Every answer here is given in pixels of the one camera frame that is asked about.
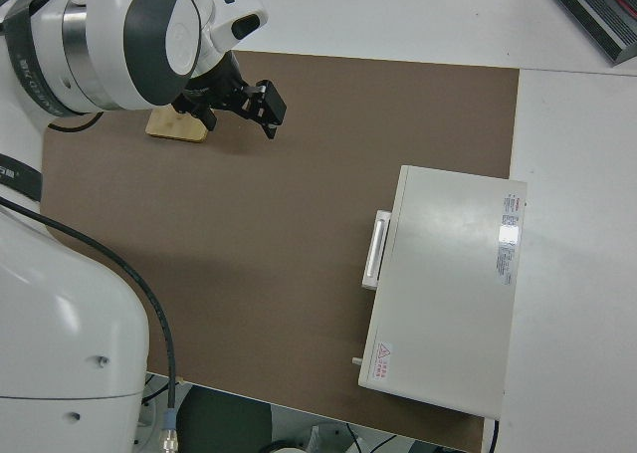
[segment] brown mat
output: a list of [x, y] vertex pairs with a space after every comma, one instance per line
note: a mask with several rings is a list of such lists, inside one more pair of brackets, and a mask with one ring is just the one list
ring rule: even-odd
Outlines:
[[[359, 387], [351, 358], [373, 303], [360, 288], [372, 223], [401, 164], [508, 177], [518, 71], [238, 58], [288, 104], [276, 140], [227, 113], [203, 144], [145, 135], [146, 112], [109, 113], [47, 135], [44, 212], [154, 286], [187, 380], [479, 451], [481, 418]], [[150, 323], [148, 367], [165, 372]]]

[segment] white table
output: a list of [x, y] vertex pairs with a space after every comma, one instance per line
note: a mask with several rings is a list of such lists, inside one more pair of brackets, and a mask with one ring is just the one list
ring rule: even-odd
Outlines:
[[242, 49], [523, 69], [511, 178], [529, 207], [498, 451], [634, 450], [637, 60], [612, 68], [553, 0], [264, 2]]

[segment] black cable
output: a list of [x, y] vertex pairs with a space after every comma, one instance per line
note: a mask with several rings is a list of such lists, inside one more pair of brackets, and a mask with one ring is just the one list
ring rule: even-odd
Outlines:
[[372, 448], [372, 450], [369, 453], [374, 453], [374, 451], [378, 450], [381, 446], [385, 446], [387, 443], [389, 443], [391, 440], [393, 440], [396, 436], [398, 436], [398, 435], [390, 436], [385, 441], [378, 443], [376, 445], [376, 447]]
[[489, 453], [495, 453], [496, 451], [496, 443], [498, 443], [498, 432], [500, 431], [500, 422], [496, 420], [494, 424], [494, 436], [491, 438], [491, 447], [489, 448]]
[[59, 131], [59, 132], [80, 132], [80, 131], [84, 131], [85, 129], [89, 129], [91, 126], [93, 126], [96, 122], [98, 122], [100, 120], [100, 118], [104, 115], [104, 112], [101, 113], [97, 113], [95, 116], [93, 116], [91, 118], [90, 121], [80, 125], [80, 126], [73, 126], [73, 127], [65, 127], [65, 126], [58, 126], [57, 124], [49, 124], [49, 128], [54, 130], [54, 131]]
[[351, 435], [351, 438], [354, 440], [354, 443], [356, 444], [356, 449], [358, 450], [358, 453], [362, 453], [362, 450], [360, 449], [360, 445], [358, 444], [358, 439], [356, 438], [356, 435], [354, 435], [354, 432], [351, 431], [351, 426], [349, 426], [349, 423], [345, 423], [345, 426], [347, 427], [347, 431], [349, 432], [349, 434]]
[[33, 212], [25, 207], [22, 207], [19, 204], [11, 202], [4, 197], [0, 197], [0, 206], [6, 207], [7, 209], [11, 209], [12, 211], [17, 212], [18, 214], [22, 214], [29, 219], [33, 219], [41, 224], [52, 227], [68, 236], [74, 237], [79, 241], [84, 242], [88, 246], [93, 247], [95, 250], [107, 256], [109, 259], [118, 264], [143, 290], [146, 295], [146, 298], [152, 305], [157, 315], [157, 319], [159, 320], [159, 324], [161, 325], [161, 330], [163, 331], [164, 340], [166, 342], [166, 355], [168, 356], [168, 408], [175, 407], [175, 384], [176, 384], [176, 366], [175, 366], [175, 352], [174, 345], [172, 342], [172, 333], [170, 332], [170, 325], [168, 324], [168, 319], [166, 318], [166, 314], [161, 307], [161, 304], [153, 294], [152, 290], [146, 284], [139, 274], [118, 254], [109, 249], [107, 246], [101, 244], [100, 242], [92, 239], [91, 237], [76, 231], [75, 229], [65, 226], [61, 222], [50, 219], [42, 214], [38, 214], [37, 212]]
[[168, 389], [168, 387], [170, 386], [170, 382], [166, 383], [165, 385], [163, 385], [161, 388], [159, 388], [157, 391], [155, 391], [154, 393], [150, 393], [148, 396], [144, 396], [141, 399], [141, 404], [143, 405], [144, 403], [147, 403], [148, 401], [152, 400], [155, 396], [159, 396], [161, 393], [163, 393], [164, 391], [166, 391]]
[[[360, 449], [360, 444], [358, 443], [358, 439], [356, 438], [356, 435], [354, 434], [353, 431], [351, 431], [351, 426], [349, 426], [349, 423], [345, 423], [345, 426], [347, 427], [347, 431], [349, 432], [349, 434], [351, 435], [351, 439], [354, 440], [354, 444], [356, 445], [356, 449], [358, 450], [358, 453], [362, 453], [362, 450]], [[396, 438], [396, 436], [398, 435], [393, 435], [390, 436], [389, 438], [387, 438], [385, 441], [381, 441], [380, 443], [378, 443], [375, 447], [373, 447], [369, 453], [374, 453], [374, 451], [377, 451], [379, 448], [385, 446], [387, 443], [389, 443], [391, 440], [393, 440], [394, 438]]]

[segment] metal connector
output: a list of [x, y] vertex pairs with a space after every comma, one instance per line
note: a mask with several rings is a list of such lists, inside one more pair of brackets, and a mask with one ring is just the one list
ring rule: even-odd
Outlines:
[[179, 442], [177, 441], [177, 430], [161, 430], [159, 440], [162, 453], [177, 453]]

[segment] red triangle warning symbol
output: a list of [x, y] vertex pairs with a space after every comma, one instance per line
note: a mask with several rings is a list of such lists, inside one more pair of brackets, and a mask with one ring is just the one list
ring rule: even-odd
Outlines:
[[378, 346], [378, 358], [383, 358], [384, 356], [388, 355], [391, 355], [391, 351], [389, 351], [389, 348], [387, 348], [384, 343], [381, 343]]

